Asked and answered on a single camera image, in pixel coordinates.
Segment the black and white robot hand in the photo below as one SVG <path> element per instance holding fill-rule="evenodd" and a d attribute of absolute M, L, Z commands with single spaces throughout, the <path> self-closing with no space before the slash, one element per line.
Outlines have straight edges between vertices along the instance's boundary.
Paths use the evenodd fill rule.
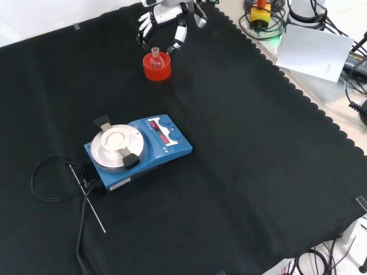
<path fill-rule="evenodd" d="M 139 29 L 136 40 L 144 49 L 147 49 L 155 28 L 176 22 L 174 43 L 166 50 L 168 55 L 172 55 L 186 40 L 187 24 L 184 20 L 185 15 L 192 15 L 199 28 L 203 28 L 208 21 L 205 12 L 201 8 L 201 1 L 142 1 L 141 3 L 146 8 L 153 8 L 138 19 Z"/>

